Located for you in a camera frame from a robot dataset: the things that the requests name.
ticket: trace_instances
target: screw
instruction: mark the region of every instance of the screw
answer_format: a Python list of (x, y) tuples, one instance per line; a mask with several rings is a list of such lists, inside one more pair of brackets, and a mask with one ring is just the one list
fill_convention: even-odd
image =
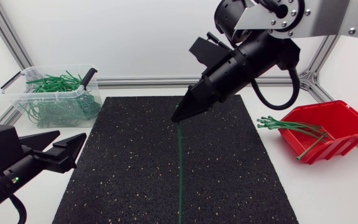
[(350, 35), (353, 35), (354, 33), (356, 33), (356, 29), (352, 27), (352, 28), (349, 30), (349, 34), (350, 34)]

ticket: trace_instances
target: plastic bin handle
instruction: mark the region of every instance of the plastic bin handle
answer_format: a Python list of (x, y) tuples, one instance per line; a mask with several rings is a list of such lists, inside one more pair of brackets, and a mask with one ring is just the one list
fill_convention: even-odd
[(93, 75), (98, 72), (96, 69), (91, 68), (88, 73), (86, 73), (84, 79), (82, 79), (81, 85), (84, 86), (84, 89), (86, 90), (86, 86), (88, 85), (88, 83), (91, 81)]
[(2, 89), (2, 90), (5, 90), (6, 88), (8, 88), (9, 85), (12, 84), (12, 82), (13, 82), (14, 80), (16, 80), (17, 78), (19, 78), (19, 76), (20, 76), (21, 73), (22, 73), (21, 71), (17, 72), (16, 75), (14, 75), (10, 80), (8, 80), (8, 82), (6, 82), (3, 86), (1, 86), (1, 89)]

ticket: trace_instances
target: black rubber mat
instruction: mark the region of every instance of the black rubber mat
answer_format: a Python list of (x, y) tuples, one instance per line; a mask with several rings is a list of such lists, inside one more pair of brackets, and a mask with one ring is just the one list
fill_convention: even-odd
[[(180, 100), (107, 98), (53, 222), (178, 223)], [(240, 96), (181, 125), (183, 223), (298, 223)]]

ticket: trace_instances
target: red storage bin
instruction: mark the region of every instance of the red storage bin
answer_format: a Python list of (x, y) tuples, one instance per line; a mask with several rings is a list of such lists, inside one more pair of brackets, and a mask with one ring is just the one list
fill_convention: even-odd
[[(287, 114), (282, 121), (317, 124), (333, 138), (320, 141), (302, 158), (302, 162), (312, 164), (319, 159), (330, 159), (335, 155), (346, 155), (358, 145), (358, 112), (347, 103), (337, 100), (315, 105), (299, 106)], [(297, 156), (307, 150), (316, 138), (289, 129), (279, 129), (284, 139), (291, 145)]]

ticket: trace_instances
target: green zip tie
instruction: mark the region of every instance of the green zip tie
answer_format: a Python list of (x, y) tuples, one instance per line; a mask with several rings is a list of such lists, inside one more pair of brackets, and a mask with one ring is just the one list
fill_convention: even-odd
[(181, 224), (181, 198), (183, 195), (183, 169), (182, 169), (182, 148), (181, 148), (181, 126), (178, 122), (177, 124), (178, 131), (178, 148), (179, 148), (179, 217), (178, 223)]
[[(26, 82), (33, 93), (50, 93), (75, 91), (80, 85), (82, 78), (74, 77), (69, 71), (67, 74), (53, 77), (45, 75), (45, 78)], [(97, 117), (101, 105), (94, 100), (90, 90), (74, 98), (56, 99), (44, 101), (44, 99), (27, 100), (19, 103), (28, 114), (30, 121), (38, 127), (47, 128), (51, 124), (56, 126), (76, 126), (82, 121), (89, 121)]]
[(302, 154), (300, 154), (299, 156), (296, 157), (296, 159), (300, 160), (302, 159), (302, 157), (308, 153), (308, 151), (314, 147), (315, 145), (317, 145), (317, 143), (319, 143), (322, 139), (324, 138), (324, 136), (321, 136), (319, 139), (317, 139), (317, 141), (315, 141), (311, 146), (309, 146), (309, 148), (307, 150), (305, 150)]
[(301, 159), (311, 148), (313, 148), (320, 141), (327, 142), (324, 138), (331, 138), (326, 131), (320, 131), (322, 127), (316, 124), (308, 124), (304, 122), (290, 122), (290, 121), (278, 121), (271, 116), (261, 117), (257, 119), (258, 128), (268, 128), (268, 129), (289, 129), (292, 131), (298, 131), (304, 134), (307, 134), (311, 137), (317, 139), (307, 150), (305, 150), (301, 155), (296, 157), (296, 159)]

